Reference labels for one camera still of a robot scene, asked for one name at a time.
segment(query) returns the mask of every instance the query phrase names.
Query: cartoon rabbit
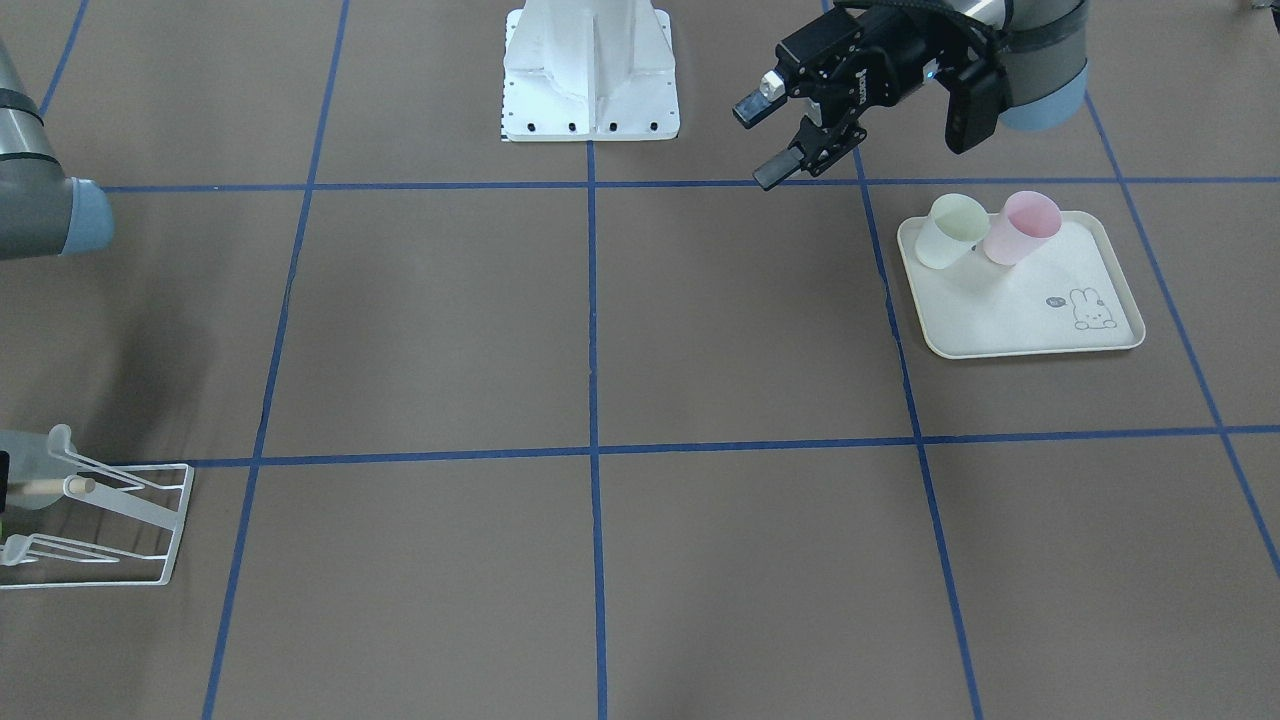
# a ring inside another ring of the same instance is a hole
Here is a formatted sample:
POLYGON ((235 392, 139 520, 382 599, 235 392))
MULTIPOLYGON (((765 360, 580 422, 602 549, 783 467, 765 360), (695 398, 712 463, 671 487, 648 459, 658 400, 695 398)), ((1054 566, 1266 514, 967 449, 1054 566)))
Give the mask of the cartoon rabbit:
POLYGON ((1071 291, 1071 305, 1075 306, 1075 328, 1080 331, 1101 331, 1116 327, 1111 310, 1102 304, 1098 291, 1092 287, 1071 291))

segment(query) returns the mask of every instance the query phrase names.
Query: gray robot arm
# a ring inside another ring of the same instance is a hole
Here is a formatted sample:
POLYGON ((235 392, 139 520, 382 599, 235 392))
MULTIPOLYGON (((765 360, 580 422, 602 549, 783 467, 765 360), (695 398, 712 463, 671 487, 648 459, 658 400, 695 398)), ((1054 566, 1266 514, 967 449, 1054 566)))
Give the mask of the gray robot arm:
POLYGON ((114 229, 102 190, 63 174, 0 41, 0 260, 97 250, 114 229))
POLYGON ((929 79, 951 94, 945 136, 964 152, 996 131, 1065 122, 1088 82, 1089 0, 835 0, 778 44, 777 65, 733 108, 751 128, 787 100, 804 100, 791 143, 755 170, 769 190, 817 177, 867 138, 859 117, 893 106, 929 79), (861 9, 852 15, 850 9, 861 9))

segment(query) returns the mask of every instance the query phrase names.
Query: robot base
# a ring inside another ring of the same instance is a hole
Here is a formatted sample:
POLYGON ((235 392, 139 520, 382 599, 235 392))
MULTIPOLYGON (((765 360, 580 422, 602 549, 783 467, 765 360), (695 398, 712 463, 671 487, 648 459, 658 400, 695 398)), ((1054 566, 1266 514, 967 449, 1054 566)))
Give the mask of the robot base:
POLYGON ((671 140, 671 17, 649 0, 530 0, 507 17, 502 138, 671 140))

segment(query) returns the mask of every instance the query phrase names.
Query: tray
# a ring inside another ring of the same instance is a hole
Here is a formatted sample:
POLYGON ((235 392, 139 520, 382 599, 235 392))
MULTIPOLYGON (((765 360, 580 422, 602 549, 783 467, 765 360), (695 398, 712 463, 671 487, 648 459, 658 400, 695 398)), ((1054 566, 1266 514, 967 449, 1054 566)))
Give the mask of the tray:
POLYGON ((897 246, 924 342, 948 360, 1130 350, 1147 338, 1106 228, 1066 210, 1062 229, 1012 268, 980 250, 945 270, 915 259, 924 218, 897 228, 897 246))

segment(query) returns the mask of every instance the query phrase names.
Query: pink cup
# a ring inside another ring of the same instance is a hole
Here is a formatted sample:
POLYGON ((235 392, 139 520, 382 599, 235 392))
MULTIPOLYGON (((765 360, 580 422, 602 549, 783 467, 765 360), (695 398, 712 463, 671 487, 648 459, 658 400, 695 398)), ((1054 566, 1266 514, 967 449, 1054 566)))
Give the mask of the pink cup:
POLYGON ((1009 196, 982 251, 992 263, 1016 265, 1062 229, 1062 211, 1048 197, 1024 190, 1009 196))

